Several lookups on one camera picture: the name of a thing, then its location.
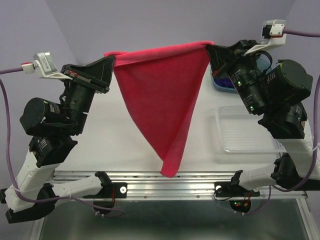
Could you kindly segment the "pink towel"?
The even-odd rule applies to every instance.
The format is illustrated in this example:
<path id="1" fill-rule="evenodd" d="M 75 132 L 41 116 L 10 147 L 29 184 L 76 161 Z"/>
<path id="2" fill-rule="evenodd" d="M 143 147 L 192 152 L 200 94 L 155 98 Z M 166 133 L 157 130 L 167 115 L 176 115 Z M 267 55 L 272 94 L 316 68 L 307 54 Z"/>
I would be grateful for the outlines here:
<path id="1" fill-rule="evenodd" d="M 179 171 L 194 108 L 210 58 L 197 41 L 134 52 L 112 51 L 113 72 L 133 122 L 162 160 L 160 173 Z"/>

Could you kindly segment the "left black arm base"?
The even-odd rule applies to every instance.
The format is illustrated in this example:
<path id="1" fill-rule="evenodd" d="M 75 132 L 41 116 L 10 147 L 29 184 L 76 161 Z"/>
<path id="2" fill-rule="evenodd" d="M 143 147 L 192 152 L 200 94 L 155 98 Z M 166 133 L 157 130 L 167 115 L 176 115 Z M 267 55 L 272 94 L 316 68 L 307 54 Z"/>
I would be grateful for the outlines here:
<path id="1" fill-rule="evenodd" d="M 103 187 L 102 190 L 94 196 L 93 204 L 108 209 L 114 209 L 116 199 L 127 197 L 128 184 L 126 182 L 115 182 L 112 187 Z"/>

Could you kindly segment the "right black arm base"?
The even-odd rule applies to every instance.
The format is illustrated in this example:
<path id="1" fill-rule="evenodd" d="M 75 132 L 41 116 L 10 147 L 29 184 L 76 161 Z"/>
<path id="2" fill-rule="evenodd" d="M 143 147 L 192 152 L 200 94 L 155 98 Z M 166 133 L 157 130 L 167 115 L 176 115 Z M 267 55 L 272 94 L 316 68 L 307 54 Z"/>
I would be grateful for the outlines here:
<path id="1" fill-rule="evenodd" d="M 246 214 L 251 209 L 251 198 L 260 195 L 260 191 L 246 190 L 241 186 L 232 185 L 228 181 L 218 181 L 215 183 L 213 199 L 228 201 L 232 210 Z"/>

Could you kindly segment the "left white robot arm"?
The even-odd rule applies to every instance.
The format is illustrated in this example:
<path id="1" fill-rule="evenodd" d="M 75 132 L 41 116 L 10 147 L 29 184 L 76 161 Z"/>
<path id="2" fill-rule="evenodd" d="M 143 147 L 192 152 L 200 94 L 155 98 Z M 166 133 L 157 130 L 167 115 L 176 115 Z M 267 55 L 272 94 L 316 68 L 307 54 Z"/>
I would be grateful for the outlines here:
<path id="1" fill-rule="evenodd" d="M 31 141 L 21 170 L 11 176 L 11 186 L 0 191 L 10 224 L 39 220 L 66 200 L 116 197 L 115 186 L 103 171 L 68 183 L 48 183 L 49 176 L 77 145 L 73 136 L 83 132 L 94 95 L 109 91 L 114 64 L 115 57 L 110 55 L 87 65 L 66 64 L 57 70 L 51 54 L 41 52 L 32 62 L 21 65 L 26 74 L 61 81 L 64 91 L 58 102 L 32 98 L 20 117 Z"/>

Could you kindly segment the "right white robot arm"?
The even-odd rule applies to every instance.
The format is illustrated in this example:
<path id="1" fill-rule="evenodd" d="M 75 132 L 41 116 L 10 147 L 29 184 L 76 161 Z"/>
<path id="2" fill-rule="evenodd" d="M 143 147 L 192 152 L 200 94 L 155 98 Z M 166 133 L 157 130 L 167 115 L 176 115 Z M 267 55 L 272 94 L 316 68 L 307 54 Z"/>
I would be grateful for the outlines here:
<path id="1" fill-rule="evenodd" d="M 245 108 L 261 116 L 259 125 L 285 149 L 285 153 L 267 167 L 239 170 L 228 189 L 235 195 L 262 186 L 274 186 L 282 192 L 317 191 L 320 188 L 320 163 L 315 136 L 305 133 L 307 113 L 303 100 L 311 95 L 313 78 L 298 62 L 281 59 L 277 66 L 258 68 L 263 50 L 252 51 L 254 40 L 241 40 L 232 46 L 208 44 L 212 76 L 228 77 Z"/>

